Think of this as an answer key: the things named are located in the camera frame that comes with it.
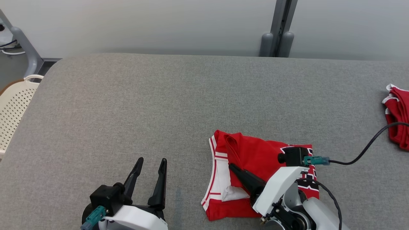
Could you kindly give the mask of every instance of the white plastic chair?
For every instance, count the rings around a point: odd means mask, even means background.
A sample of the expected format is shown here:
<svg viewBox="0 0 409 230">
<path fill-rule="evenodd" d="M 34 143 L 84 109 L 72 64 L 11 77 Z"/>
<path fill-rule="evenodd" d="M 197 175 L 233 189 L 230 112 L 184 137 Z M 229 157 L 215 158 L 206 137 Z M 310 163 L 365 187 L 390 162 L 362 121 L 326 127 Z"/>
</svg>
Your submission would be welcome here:
<svg viewBox="0 0 409 230">
<path fill-rule="evenodd" d="M 29 75 L 8 86 L 0 95 L 0 159 L 7 147 L 39 83 L 29 81 L 32 78 L 43 79 L 41 75 Z"/>
</svg>

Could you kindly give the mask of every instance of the white trim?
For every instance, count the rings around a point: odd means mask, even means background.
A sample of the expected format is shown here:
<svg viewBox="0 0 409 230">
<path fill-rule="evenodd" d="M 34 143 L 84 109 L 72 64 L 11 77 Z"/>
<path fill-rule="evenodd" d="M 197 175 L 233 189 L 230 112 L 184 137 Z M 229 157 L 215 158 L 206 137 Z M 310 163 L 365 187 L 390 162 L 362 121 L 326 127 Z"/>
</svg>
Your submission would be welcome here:
<svg viewBox="0 0 409 230">
<path fill-rule="evenodd" d="M 220 194 L 210 194 L 209 199 L 207 199 L 207 200 L 210 200 L 210 199 L 222 200 L 222 195 L 220 195 Z"/>
<path fill-rule="evenodd" d="M 403 89 L 401 89 L 401 88 L 399 88 L 399 87 L 397 87 L 397 86 L 395 86 L 395 85 L 393 85 L 393 84 L 389 84 L 389 85 L 386 86 L 386 89 L 389 90 L 389 91 L 391 91 L 392 88 L 397 88 L 397 89 L 399 89 L 399 90 L 402 90 L 402 91 L 405 91 L 405 92 L 409 92 L 409 90 L 403 90 Z"/>
<path fill-rule="evenodd" d="M 227 153 L 221 153 L 216 151 L 216 157 L 218 156 L 227 157 Z"/>
<path fill-rule="evenodd" d="M 214 178 L 214 176 L 215 176 L 215 173 L 214 173 L 214 167 L 215 167 L 215 165 L 214 165 L 214 152 L 213 152 L 213 147 L 216 149 L 216 145 L 217 145 L 217 144 L 216 144 L 216 139 L 214 138 L 214 135 L 213 135 L 211 138 L 209 138 L 209 144 L 210 144 L 211 164 L 212 164 L 212 167 L 211 167 L 211 176 L 210 176 L 209 185 L 207 186 L 206 194 L 204 195 L 204 197 L 203 197 L 203 199 L 202 199 L 202 202 L 200 203 L 200 204 L 203 204 L 203 202 L 205 202 L 205 204 L 203 205 L 203 208 L 204 208 L 205 211 L 206 211 L 207 208 L 209 207 L 209 203 L 207 202 L 206 197 L 207 197 L 207 195 L 208 195 L 209 192 L 210 192 L 211 183 L 212 183 L 212 181 L 215 179 L 215 178 Z"/>
<path fill-rule="evenodd" d="M 215 156 L 214 159 L 215 159 L 215 160 L 229 161 L 229 160 L 226 159 L 226 158 L 220 158 L 220 157 L 218 157 L 218 156 Z"/>
<path fill-rule="evenodd" d="M 390 96 L 387 96 L 385 99 L 382 100 L 382 104 L 385 104 L 390 99 L 392 98 Z"/>
<path fill-rule="evenodd" d="M 390 93 L 390 94 L 389 94 L 389 97 L 390 97 L 391 99 L 396 99 L 397 101 L 399 101 L 399 98 L 398 98 L 395 94 L 393 94 L 393 93 Z"/>
</svg>

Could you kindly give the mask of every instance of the white robot arm casing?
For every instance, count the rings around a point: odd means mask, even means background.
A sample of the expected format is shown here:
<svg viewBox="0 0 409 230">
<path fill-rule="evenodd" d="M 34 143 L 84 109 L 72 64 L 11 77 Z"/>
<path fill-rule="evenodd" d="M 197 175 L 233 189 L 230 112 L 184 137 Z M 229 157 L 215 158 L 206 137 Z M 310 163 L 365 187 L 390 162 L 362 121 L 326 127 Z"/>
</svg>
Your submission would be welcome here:
<svg viewBox="0 0 409 230">
<path fill-rule="evenodd" d="M 110 230 L 106 221 L 115 221 L 134 230 L 168 230 L 168 224 L 157 216 L 137 207 L 124 205 L 114 216 L 106 216 L 99 222 L 100 230 Z"/>
<path fill-rule="evenodd" d="M 316 223 L 317 230 L 338 229 L 338 217 L 319 199 L 312 197 L 304 201 L 303 208 Z M 342 230 L 349 230 L 344 222 L 342 222 Z"/>
<path fill-rule="evenodd" d="M 300 177 L 302 171 L 308 171 L 305 167 L 281 167 L 267 181 L 263 192 L 253 205 L 253 209 L 262 216 L 270 214 L 273 203 L 277 203 L 288 188 Z"/>
</svg>

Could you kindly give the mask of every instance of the gray fabric surface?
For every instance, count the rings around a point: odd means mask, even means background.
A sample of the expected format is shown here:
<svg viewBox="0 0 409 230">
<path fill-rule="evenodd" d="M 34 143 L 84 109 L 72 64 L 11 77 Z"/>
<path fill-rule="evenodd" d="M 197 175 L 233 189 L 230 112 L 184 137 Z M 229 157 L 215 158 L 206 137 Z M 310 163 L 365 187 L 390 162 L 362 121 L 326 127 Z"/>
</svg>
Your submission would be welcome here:
<svg viewBox="0 0 409 230">
<path fill-rule="evenodd" d="M 89 195 L 145 162 L 133 199 L 146 204 L 168 159 L 171 230 L 258 229 L 209 222 L 200 205 L 216 129 L 352 160 L 386 124 L 382 99 L 409 89 L 407 63 L 227 56 L 94 54 L 55 64 L 0 163 L 0 229 L 77 230 Z M 351 229 L 407 229 L 409 154 L 384 133 L 356 164 L 318 167 Z M 330 198 L 322 200 L 335 212 Z"/>
</svg>

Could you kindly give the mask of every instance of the folded red garment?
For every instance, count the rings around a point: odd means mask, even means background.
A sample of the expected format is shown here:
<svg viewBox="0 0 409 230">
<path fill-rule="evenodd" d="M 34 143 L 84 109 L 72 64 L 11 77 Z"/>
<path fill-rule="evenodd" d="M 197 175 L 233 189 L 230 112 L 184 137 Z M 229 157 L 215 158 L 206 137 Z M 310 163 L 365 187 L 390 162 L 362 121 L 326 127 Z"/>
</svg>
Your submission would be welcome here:
<svg viewBox="0 0 409 230">
<path fill-rule="evenodd" d="M 389 95 L 382 101 L 387 107 L 385 111 L 387 123 L 409 123 L 409 91 L 392 84 L 387 86 L 387 90 L 389 90 Z M 407 126 L 393 126 L 389 128 L 388 132 L 391 141 L 398 143 L 400 148 L 409 151 L 409 128 Z"/>
<path fill-rule="evenodd" d="M 241 169 L 250 171 L 254 175 L 268 181 L 270 177 L 285 164 L 278 162 L 278 154 L 284 153 L 284 148 L 304 147 L 312 156 L 312 145 L 288 145 L 286 143 L 260 138 L 243 136 L 241 133 L 224 134 L 223 138 L 227 146 L 227 158 L 229 164 L 234 163 Z M 300 174 L 302 178 L 317 179 L 315 166 L 310 165 L 308 174 Z M 230 181 L 234 187 L 243 187 L 237 176 L 230 170 Z M 306 194 L 307 198 L 319 198 L 318 185 L 310 182 L 299 183 L 299 188 Z"/>
<path fill-rule="evenodd" d="M 243 136 L 241 133 L 228 134 L 217 130 L 209 139 L 212 152 L 213 172 L 205 197 L 201 204 L 210 221 L 224 217 L 260 217 L 251 207 L 249 196 L 236 175 L 228 168 L 234 163 L 261 179 L 267 181 L 280 167 L 278 154 L 284 148 L 305 147 L 312 155 L 311 145 L 288 145 L 276 141 L 264 141 L 259 138 Z M 300 178 L 316 178 L 315 166 L 310 166 L 308 174 Z M 307 196 L 319 198 L 318 186 L 300 184 Z"/>
</svg>

